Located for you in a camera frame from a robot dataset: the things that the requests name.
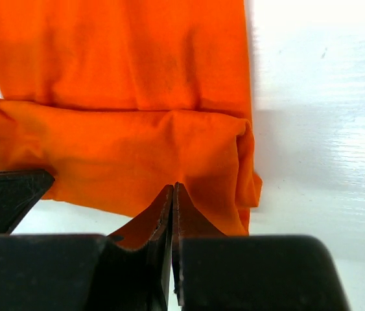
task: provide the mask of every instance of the white table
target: white table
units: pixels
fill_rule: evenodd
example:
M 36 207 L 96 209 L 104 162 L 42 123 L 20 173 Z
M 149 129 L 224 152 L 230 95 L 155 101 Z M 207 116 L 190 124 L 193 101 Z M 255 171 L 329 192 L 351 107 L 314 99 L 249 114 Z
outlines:
M 265 182 L 251 233 L 317 236 L 352 309 L 365 310 L 365 0 L 255 0 L 246 11 Z M 15 232 L 107 234 L 127 220 L 47 201 Z

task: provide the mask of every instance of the black plastic part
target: black plastic part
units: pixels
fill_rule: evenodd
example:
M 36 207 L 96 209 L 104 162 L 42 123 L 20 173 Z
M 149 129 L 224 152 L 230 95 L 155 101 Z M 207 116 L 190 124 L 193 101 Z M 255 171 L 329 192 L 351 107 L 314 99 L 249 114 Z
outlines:
M 114 238 L 0 235 L 0 310 L 165 311 L 172 190 Z
M 0 233 L 52 183 L 44 171 L 0 173 Z M 0 235 L 0 310 L 165 311 L 171 249 L 184 311 L 349 310 L 319 241 L 226 237 L 179 183 L 110 236 Z
M 328 250 L 308 236 L 181 242 L 183 311 L 349 310 Z
M 0 172 L 0 233 L 11 233 L 53 182 L 44 170 Z

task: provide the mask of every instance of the white surface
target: white surface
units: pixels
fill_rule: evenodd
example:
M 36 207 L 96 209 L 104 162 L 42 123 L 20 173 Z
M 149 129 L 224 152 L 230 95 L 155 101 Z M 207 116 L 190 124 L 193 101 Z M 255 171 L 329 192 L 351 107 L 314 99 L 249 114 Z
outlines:
M 255 0 L 247 13 L 265 182 L 251 232 L 320 238 L 352 309 L 365 310 L 365 1 Z M 110 233 L 126 221 L 40 202 L 16 232 Z

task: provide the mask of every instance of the orange fabric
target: orange fabric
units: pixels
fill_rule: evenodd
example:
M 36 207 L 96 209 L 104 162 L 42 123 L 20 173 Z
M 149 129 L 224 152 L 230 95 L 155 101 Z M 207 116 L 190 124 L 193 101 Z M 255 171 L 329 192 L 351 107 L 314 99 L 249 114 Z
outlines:
M 0 0 L 0 170 L 135 216 L 165 184 L 228 235 L 259 201 L 241 0 Z

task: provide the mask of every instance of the orange towel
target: orange towel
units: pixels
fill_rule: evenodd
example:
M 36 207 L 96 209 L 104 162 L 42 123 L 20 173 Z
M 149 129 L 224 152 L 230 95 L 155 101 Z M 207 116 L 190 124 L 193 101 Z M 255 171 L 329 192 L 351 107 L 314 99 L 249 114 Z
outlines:
M 135 216 L 180 181 L 248 232 L 243 0 L 0 0 L 0 90 L 0 170 L 46 168 L 46 198 Z

